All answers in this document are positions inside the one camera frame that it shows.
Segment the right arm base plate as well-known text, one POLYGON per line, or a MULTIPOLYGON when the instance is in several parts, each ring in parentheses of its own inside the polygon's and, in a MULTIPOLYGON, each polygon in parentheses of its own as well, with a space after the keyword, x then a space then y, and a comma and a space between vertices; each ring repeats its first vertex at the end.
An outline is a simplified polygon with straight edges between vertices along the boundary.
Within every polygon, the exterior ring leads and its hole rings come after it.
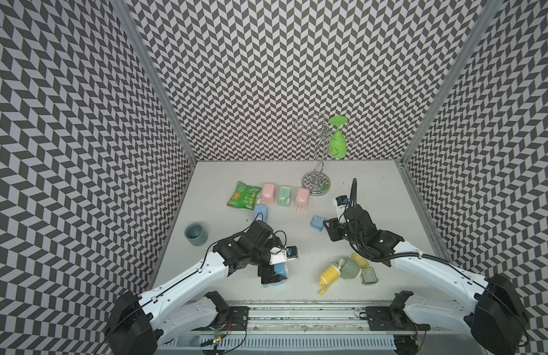
POLYGON ((416 324, 403 311, 392 311, 389 306, 368 306, 360 313, 371 331, 429 331, 430 325, 416 324))

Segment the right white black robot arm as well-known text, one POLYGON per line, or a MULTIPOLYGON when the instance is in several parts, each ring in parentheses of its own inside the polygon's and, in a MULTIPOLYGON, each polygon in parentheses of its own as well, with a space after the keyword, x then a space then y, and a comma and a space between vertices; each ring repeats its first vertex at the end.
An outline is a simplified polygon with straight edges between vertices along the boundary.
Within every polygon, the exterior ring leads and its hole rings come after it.
POLYGON ((529 341, 529 316, 512 282, 485 277, 426 254, 400 235, 379 229, 360 205, 324 221, 332 241, 347 241, 361 257, 407 272, 449 296, 429 300, 401 291, 390 304, 396 325, 434 325, 472 337, 491 354, 515 354, 529 341))

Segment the clear blue tray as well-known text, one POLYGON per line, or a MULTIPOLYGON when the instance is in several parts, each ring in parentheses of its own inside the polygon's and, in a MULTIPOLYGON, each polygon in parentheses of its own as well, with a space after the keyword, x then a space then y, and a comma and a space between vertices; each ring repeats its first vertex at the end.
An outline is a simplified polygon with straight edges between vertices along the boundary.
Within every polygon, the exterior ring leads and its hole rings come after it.
POLYGON ((322 232, 324 230, 324 218, 318 215, 314 215, 310 221, 310 227, 322 232))

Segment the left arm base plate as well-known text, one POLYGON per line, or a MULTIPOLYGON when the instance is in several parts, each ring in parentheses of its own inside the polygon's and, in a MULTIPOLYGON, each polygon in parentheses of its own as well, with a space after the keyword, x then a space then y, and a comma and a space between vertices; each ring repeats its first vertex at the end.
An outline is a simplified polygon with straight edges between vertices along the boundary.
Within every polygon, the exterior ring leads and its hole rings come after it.
POLYGON ((228 311, 221 310, 210 325, 195 328, 195 331, 244 331, 247 329, 249 313, 250 308, 247 306, 233 306, 228 311))

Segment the mint green pencil sharpener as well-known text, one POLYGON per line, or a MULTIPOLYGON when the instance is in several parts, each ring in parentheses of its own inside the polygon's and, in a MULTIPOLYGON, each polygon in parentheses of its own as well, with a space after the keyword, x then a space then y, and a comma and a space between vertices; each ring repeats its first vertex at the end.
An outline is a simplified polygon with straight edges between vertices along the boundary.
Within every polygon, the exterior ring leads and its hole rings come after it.
POLYGON ((292 189, 288 186, 281 186, 278 191, 277 204, 279 206, 290 206, 292 189))

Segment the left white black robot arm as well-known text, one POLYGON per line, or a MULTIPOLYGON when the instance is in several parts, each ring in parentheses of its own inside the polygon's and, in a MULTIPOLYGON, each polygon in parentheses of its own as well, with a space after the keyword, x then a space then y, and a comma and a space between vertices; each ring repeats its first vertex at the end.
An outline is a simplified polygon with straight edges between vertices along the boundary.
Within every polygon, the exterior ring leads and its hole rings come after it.
POLYGON ((105 327, 113 354, 154 354, 158 347, 188 331, 243 328, 213 284, 247 266, 255 266, 263 285, 285 281, 277 269, 299 256, 261 220, 214 242, 202 260, 172 280, 142 294, 127 291, 114 303, 105 327))

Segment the blue pencil sharpener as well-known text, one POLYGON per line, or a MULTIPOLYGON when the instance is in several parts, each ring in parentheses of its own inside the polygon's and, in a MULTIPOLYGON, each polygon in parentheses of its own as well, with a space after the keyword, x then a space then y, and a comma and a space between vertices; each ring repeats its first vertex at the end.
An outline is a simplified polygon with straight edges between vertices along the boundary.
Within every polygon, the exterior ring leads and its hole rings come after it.
POLYGON ((264 288, 274 287, 284 284, 288 279, 288 269, 284 263, 269 267, 267 275, 261 277, 264 288))
POLYGON ((267 222, 268 218, 268 207, 266 204, 262 203, 261 199, 256 201, 256 205, 253 210, 253 220, 259 220, 262 222, 267 222))

